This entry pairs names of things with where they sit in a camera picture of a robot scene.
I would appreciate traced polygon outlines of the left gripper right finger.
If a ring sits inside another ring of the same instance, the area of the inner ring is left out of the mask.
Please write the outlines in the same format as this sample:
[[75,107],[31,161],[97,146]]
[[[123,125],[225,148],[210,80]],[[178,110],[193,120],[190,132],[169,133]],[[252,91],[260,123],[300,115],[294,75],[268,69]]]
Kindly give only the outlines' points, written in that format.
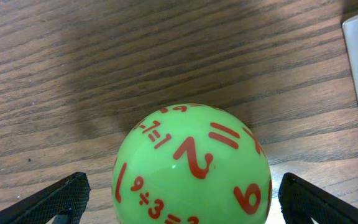
[[358,224],[358,208],[287,172],[278,199],[287,224]]

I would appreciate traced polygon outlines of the green number ball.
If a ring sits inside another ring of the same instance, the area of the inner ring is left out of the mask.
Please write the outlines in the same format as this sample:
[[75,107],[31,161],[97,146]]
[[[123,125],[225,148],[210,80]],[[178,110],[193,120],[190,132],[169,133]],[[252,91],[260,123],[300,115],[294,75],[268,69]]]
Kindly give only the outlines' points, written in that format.
[[124,139],[112,201],[120,223],[265,223],[272,176],[257,136],[235,116],[172,105]]

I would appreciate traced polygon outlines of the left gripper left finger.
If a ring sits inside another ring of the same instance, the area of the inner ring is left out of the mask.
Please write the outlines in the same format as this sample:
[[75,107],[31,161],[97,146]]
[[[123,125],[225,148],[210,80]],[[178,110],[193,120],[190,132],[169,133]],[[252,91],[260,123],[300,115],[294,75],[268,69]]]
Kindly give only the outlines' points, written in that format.
[[84,172],[75,172],[0,211],[0,224],[78,224],[90,199],[90,184]]

